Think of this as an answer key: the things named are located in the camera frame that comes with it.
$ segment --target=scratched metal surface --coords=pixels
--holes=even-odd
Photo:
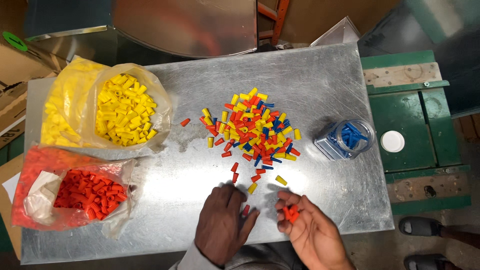
[[[372,123],[357,45],[339,44],[147,67],[170,94],[174,117],[163,150],[136,152],[80,149],[105,159],[137,157],[133,196],[139,197],[132,219],[118,241],[106,239],[101,224],[65,232],[24,229],[22,263],[85,260],[186,250],[198,214],[214,186],[231,180],[231,166],[239,162],[237,186],[246,190],[254,175],[252,162],[241,157],[221,158],[223,144],[207,148],[210,136],[198,121],[201,109],[221,117],[223,104],[234,93],[253,87],[269,95],[275,108],[286,112],[303,139],[294,141],[298,161],[276,164],[262,175],[248,204],[261,215],[247,243],[286,240],[276,229],[273,205],[283,188],[306,194],[339,226],[340,232],[364,233],[394,228],[378,146],[350,161],[330,161],[313,144],[315,134],[340,118]],[[29,82],[25,149],[40,136],[41,111],[53,79]],[[190,118],[186,127],[180,122]]]

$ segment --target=jar of blue wire nuts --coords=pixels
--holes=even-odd
[[[372,147],[375,131],[360,119],[331,124],[315,139],[315,145],[331,160],[352,160]]]

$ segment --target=number 1 sticker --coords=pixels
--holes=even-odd
[[[25,45],[25,43],[21,39],[19,39],[19,37],[17,37],[16,35],[14,35],[10,32],[3,32],[3,38],[8,43],[10,43],[12,46],[14,46],[15,48],[17,48],[19,50],[22,50],[22,51],[27,51],[28,50],[27,45]]]

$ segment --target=white lid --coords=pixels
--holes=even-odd
[[[385,132],[380,138],[380,144],[383,149],[388,152],[399,152],[405,146],[405,139],[403,136],[394,130]]]

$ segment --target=slide sandal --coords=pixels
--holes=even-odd
[[[407,270],[445,270],[449,262],[442,254],[412,255],[403,260]]]
[[[416,236],[440,236],[442,227],[439,221],[422,217],[405,217],[398,224],[401,233]]]

